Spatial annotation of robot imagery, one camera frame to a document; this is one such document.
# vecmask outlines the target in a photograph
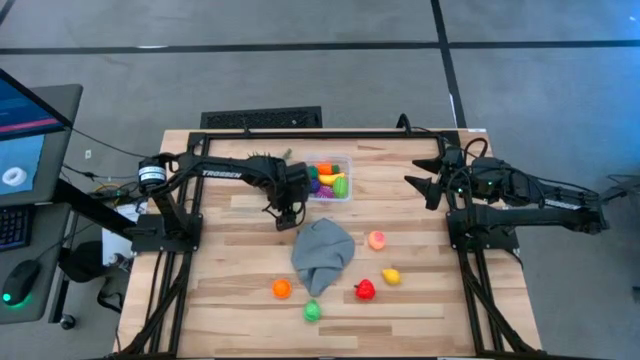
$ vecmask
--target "gray cloth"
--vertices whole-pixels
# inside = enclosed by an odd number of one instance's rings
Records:
[[[298,233],[291,262],[309,294],[319,296],[340,276],[354,252],[355,242],[346,231],[320,219]]]

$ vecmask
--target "wooden table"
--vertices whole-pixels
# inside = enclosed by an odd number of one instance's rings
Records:
[[[184,152],[188,134],[165,132],[162,151]],[[478,136],[486,134],[460,130],[463,145]],[[291,265],[296,230],[275,230],[273,218],[260,212],[266,199],[259,190],[239,181],[207,179],[204,233],[191,267],[178,356],[474,355],[458,259],[449,246],[444,220],[446,202],[438,211],[426,210],[424,198],[403,180],[405,175],[430,176],[411,160],[435,157],[435,140],[214,140],[210,155],[245,158],[255,151],[281,156],[289,148],[291,162],[303,161],[307,154],[329,153],[353,160],[352,201],[307,203],[305,223],[329,218],[356,242],[354,259],[318,298],[323,318],[310,324],[302,317],[310,297]],[[388,239],[379,252],[365,242],[374,230]],[[123,346],[144,323],[156,256],[135,260],[120,319]],[[526,342],[539,347],[520,265],[501,250],[486,251],[486,257],[497,306]],[[402,273],[402,285],[384,283],[380,271],[390,267]],[[278,278],[293,283],[287,300],[271,294]],[[377,288],[371,303],[354,298],[353,285],[363,278]],[[479,312],[485,346],[490,348],[482,306]],[[167,349],[172,319],[170,309],[161,350]]]

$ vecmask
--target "clear plastic bin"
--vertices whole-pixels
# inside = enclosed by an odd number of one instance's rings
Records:
[[[317,164],[332,164],[340,166],[340,172],[343,172],[345,178],[347,179],[347,186],[349,188],[347,197],[345,198],[320,198],[316,197],[315,194],[309,194],[309,201],[323,201],[323,202],[346,202],[350,201],[353,196],[353,178],[352,171],[353,165],[351,163],[351,158],[347,155],[337,155],[337,154],[327,154],[327,155],[307,155],[304,159],[304,162],[307,166],[317,165]]]

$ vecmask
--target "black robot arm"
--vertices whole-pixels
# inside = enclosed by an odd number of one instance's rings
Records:
[[[167,168],[173,172],[170,178],[167,178]],[[194,232],[198,231],[194,223],[201,221],[199,214],[187,214],[171,195],[172,191],[194,177],[242,180],[260,188],[268,201],[264,210],[275,217],[279,231],[299,225],[297,215],[305,211],[310,187],[305,163],[288,166],[283,159],[271,156],[232,159],[190,153],[162,153],[144,159],[138,170],[140,191],[153,198],[158,206],[165,238],[186,240],[193,238],[196,235]],[[293,209],[295,203],[300,203],[300,209]],[[148,233],[149,229],[141,226],[132,230],[134,235],[145,231]]]
[[[453,233],[497,226],[559,225],[590,234],[608,228],[597,193],[571,184],[560,186],[493,157],[481,156],[467,165],[464,151],[449,147],[436,159],[413,161],[414,165],[438,174],[436,182],[405,176],[425,196],[427,209],[437,209],[445,194],[452,208],[450,221],[457,225],[456,229],[450,229]],[[465,200],[465,208],[458,207],[458,196]],[[536,204],[538,208],[497,210],[474,204],[473,199],[488,204],[502,200],[516,207]]]

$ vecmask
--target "computer mouse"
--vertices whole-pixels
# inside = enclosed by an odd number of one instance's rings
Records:
[[[4,281],[2,301],[7,305],[17,305],[29,295],[36,278],[40,273],[37,260],[25,260],[18,264]]]

